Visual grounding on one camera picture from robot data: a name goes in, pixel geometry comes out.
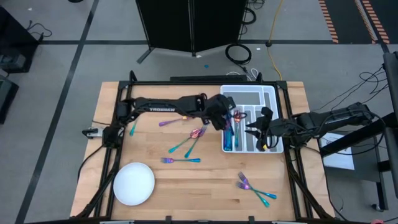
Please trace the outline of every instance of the wooden table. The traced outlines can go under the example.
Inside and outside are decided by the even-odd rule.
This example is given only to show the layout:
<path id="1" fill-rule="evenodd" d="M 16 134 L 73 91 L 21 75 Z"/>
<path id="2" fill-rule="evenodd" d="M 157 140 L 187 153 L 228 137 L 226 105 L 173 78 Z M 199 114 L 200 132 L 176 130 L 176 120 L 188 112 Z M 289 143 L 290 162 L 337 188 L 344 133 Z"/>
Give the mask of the wooden table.
<path id="1" fill-rule="evenodd" d="M 104 82 L 98 98 L 94 120 L 110 123 L 116 99 L 118 83 Z M 308 112 L 308 102 L 302 82 L 288 82 L 293 114 Z M 184 95 L 206 93 L 213 96 L 220 92 L 219 86 L 134 86 L 132 97 L 176 99 Z M 286 110 L 282 98 L 282 110 Z M 155 174 L 155 189 L 150 198 L 141 205 L 128 207 L 114 200 L 113 220 L 164 220 L 171 215 L 173 220 L 295 220 L 292 197 L 284 154 L 235 154 L 221 151 L 221 132 L 209 126 L 191 153 L 192 158 L 201 158 L 199 164 L 176 162 L 163 164 L 161 157 L 169 157 L 172 146 L 185 139 L 189 132 L 201 127 L 201 120 L 176 122 L 165 127 L 158 123 L 179 118 L 177 113 L 144 113 L 137 122 L 133 137 L 124 138 L 121 166 L 131 162 L 147 164 Z M 177 149 L 173 157 L 183 157 L 188 142 Z M 85 157 L 101 145 L 100 139 L 88 141 Z M 309 146 L 317 148 L 315 140 Z M 71 215 L 83 210 L 98 189 L 103 167 L 105 149 L 93 156 L 81 171 L 76 188 Z M 325 171 L 319 154 L 302 150 L 302 160 L 308 189 L 319 204 L 333 215 L 326 187 Z M 235 187 L 238 172 L 243 171 L 252 185 L 276 194 L 277 200 L 269 199 L 265 208 L 256 195 Z M 297 188 L 301 214 L 305 209 L 301 191 Z M 109 192 L 104 194 L 101 214 L 105 214 Z"/>

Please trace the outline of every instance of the white plate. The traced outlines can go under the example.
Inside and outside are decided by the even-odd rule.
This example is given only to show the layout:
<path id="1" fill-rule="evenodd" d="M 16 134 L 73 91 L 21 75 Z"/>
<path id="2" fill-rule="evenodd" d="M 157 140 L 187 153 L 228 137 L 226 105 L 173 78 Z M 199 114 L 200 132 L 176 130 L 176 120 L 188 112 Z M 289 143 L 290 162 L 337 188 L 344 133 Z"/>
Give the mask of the white plate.
<path id="1" fill-rule="evenodd" d="M 145 164 L 133 162 L 124 166 L 116 175 L 113 192 L 125 205 L 139 205 L 154 191 L 155 175 Z"/>

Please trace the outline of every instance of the gray carpet floor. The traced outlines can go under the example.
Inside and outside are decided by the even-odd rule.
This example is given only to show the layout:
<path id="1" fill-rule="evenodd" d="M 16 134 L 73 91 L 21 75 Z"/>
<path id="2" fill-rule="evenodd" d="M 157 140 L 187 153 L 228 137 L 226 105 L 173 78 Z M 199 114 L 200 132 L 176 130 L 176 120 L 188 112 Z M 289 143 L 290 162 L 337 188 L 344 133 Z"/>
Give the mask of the gray carpet floor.
<path id="1" fill-rule="evenodd" d="M 94 0 L 78 4 L 52 0 L 2 0 L 0 3 L 24 27 L 32 20 L 50 29 L 53 36 L 45 40 L 80 40 Z M 249 30 L 242 39 L 267 39 L 278 3 L 278 0 L 266 1 L 265 6 L 256 11 L 257 22 L 248 26 Z M 32 31 L 42 32 L 40 27 Z M 274 38 L 331 40 L 318 0 L 285 0 L 275 25 Z M 87 39 L 144 40 L 135 1 L 99 0 Z M 253 53 L 247 68 L 258 69 L 265 80 L 277 80 L 266 46 L 247 46 Z M 388 47 L 391 52 L 398 50 L 398 45 Z M 30 72 L 9 77 L 20 88 L 5 124 L 0 125 L 1 223 L 14 223 L 16 220 L 76 49 L 77 45 L 41 45 Z M 87 143 L 81 130 L 91 124 L 101 82 L 127 80 L 130 70 L 134 70 L 138 80 L 240 72 L 239 67 L 225 57 L 225 47 L 200 52 L 200 58 L 155 49 L 138 64 L 136 60 L 146 50 L 146 45 L 83 47 L 25 222 L 68 218 L 75 194 L 76 173 Z M 378 44 L 275 44 L 271 52 L 284 80 L 304 82 L 311 109 L 319 108 L 351 88 L 361 81 L 361 72 L 375 72 L 383 62 L 383 52 Z M 232 51 L 237 58 L 244 54 L 239 49 Z M 369 83 L 363 85 L 341 106 L 367 100 L 373 88 L 374 85 Z M 378 94 L 368 106 L 380 116 L 392 112 L 389 90 Z M 385 150 L 381 149 L 379 153 L 387 159 Z M 375 218 L 385 220 L 396 216 L 398 199 L 390 173 L 384 175 L 390 206 L 390 210 L 384 213 L 370 207 L 377 203 L 374 183 L 339 177 L 335 172 L 326 173 L 331 200 L 338 208 L 344 201 L 342 214 L 346 218 L 370 222 Z"/>

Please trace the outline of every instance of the yellow cable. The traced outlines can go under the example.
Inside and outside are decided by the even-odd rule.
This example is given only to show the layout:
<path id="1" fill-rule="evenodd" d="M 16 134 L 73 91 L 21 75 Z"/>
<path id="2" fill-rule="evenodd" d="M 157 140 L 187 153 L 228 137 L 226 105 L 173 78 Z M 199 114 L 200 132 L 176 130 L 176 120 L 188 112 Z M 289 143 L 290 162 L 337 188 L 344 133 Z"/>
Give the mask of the yellow cable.
<path id="1" fill-rule="evenodd" d="M 271 33 L 269 34 L 268 43 L 271 43 L 272 33 L 274 32 L 275 21 L 276 21 L 276 18 L 278 16 L 278 13 L 280 11 L 280 8 L 282 7 L 283 2 L 284 2 L 284 0 L 280 0 L 278 9 L 276 10 L 276 13 L 275 13 L 275 16 L 274 16 L 274 21 L 272 22 Z M 271 62 L 272 62 L 272 65 L 274 66 L 275 71 L 279 75 L 279 79 L 282 80 L 282 74 L 281 74 L 281 72 L 279 71 L 279 69 L 275 65 L 274 59 L 272 58 L 271 53 L 269 52 L 269 47 L 267 47 L 267 53 L 268 53 L 269 58 L 271 59 Z"/>

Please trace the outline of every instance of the black partition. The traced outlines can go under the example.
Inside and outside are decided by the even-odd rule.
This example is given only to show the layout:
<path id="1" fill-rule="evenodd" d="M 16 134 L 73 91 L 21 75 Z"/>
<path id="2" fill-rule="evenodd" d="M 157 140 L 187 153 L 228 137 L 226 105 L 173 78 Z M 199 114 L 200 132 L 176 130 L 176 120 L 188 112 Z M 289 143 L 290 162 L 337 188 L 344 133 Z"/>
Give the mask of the black partition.
<path id="1" fill-rule="evenodd" d="M 248 0 L 136 0 L 149 47 L 196 52 L 238 41 Z"/>

